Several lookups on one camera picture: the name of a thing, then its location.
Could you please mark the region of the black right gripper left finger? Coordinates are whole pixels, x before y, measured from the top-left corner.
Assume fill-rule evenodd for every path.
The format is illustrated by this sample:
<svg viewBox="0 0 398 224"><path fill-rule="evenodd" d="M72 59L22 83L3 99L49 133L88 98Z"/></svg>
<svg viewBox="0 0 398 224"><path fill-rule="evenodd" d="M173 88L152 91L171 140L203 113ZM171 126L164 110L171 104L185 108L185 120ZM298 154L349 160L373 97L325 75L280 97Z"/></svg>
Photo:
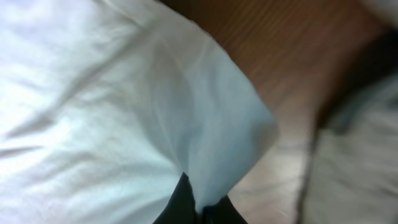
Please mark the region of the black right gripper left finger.
<svg viewBox="0 0 398 224"><path fill-rule="evenodd" d="M186 173L183 173L163 212L154 224L195 224L195 199Z"/></svg>

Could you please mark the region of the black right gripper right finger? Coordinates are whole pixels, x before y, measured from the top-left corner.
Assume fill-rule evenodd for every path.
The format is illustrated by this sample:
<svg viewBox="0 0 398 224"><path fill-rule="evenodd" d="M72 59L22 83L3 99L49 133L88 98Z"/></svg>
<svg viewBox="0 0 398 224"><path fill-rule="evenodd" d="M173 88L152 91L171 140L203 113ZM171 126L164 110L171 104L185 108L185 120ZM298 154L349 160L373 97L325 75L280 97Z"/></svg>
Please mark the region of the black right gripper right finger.
<svg viewBox="0 0 398 224"><path fill-rule="evenodd" d="M227 195L217 204L203 209L203 222L204 224L248 224Z"/></svg>

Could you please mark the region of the white Puma t-shirt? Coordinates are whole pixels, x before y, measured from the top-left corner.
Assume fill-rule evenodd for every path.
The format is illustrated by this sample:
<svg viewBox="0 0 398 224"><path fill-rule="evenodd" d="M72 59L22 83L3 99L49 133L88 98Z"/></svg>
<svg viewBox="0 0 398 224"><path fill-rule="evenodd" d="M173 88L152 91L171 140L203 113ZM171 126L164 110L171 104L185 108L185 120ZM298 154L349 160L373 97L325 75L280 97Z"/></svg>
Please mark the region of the white Puma t-shirt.
<svg viewBox="0 0 398 224"><path fill-rule="evenodd" d="M277 138L229 55L158 1L1 2L1 222L152 223L214 205Z"/></svg>

